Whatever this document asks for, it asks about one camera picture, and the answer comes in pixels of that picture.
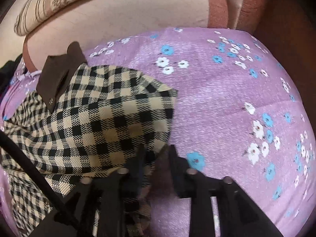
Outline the black beige checkered jacket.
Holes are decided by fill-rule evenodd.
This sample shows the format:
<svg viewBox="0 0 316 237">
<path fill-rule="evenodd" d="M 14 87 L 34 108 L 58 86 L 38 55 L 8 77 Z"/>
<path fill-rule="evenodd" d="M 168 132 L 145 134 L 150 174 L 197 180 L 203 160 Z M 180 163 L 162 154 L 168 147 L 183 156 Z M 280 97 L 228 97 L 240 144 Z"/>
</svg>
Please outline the black beige checkered jacket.
<svg viewBox="0 0 316 237">
<path fill-rule="evenodd" d="M 145 147 L 144 176 L 135 198 L 123 201 L 125 236 L 145 236 L 150 225 L 147 195 L 155 161 L 168 144 L 177 91 L 141 71 L 89 66 L 80 45 L 49 56 L 35 91 L 4 122 L 1 135 L 21 151 L 1 149 L 12 212 L 23 236 L 53 205 L 32 177 L 40 173 L 60 199 L 79 183 L 106 178 Z"/>
</svg>

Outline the purple floral bed sheet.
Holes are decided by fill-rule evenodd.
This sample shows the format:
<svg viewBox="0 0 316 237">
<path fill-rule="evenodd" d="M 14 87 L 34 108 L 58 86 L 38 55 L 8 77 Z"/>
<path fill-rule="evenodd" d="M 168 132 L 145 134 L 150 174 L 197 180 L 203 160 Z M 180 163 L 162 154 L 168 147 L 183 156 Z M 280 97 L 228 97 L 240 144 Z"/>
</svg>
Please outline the purple floral bed sheet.
<svg viewBox="0 0 316 237">
<path fill-rule="evenodd" d="M 167 28 L 81 50 L 91 67 L 138 70 L 177 91 L 169 141 L 151 175 L 145 236 L 190 236 L 191 200 L 174 190 L 170 145 L 204 175 L 233 178 L 281 236 L 305 235 L 305 224 L 315 220 L 313 128 L 291 77 L 255 37 L 229 29 Z M 10 81 L 1 101 L 1 131 L 35 91 L 42 69 Z M 23 162 L 3 135 L 2 148 L 13 149 L 13 158 Z M 23 236 L 12 212 L 8 174 L 2 165 L 1 170 L 1 212 L 15 235 Z"/>
</svg>

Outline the pink padded headboard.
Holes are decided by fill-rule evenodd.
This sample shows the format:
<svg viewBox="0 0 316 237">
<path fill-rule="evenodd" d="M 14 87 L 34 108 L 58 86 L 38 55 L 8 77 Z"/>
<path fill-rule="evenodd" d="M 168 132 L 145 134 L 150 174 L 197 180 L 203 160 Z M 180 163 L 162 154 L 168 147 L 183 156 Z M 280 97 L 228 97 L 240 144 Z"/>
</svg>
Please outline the pink padded headboard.
<svg viewBox="0 0 316 237">
<path fill-rule="evenodd" d="M 23 45 L 29 71 L 43 67 L 73 41 L 83 49 L 166 27 L 231 28 L 253 33 L 268 0 L 77 0 L 44 19 L 42 0 L 31 0 L 20 14 L 19 27 L 38 22 Z"/>
</svg>

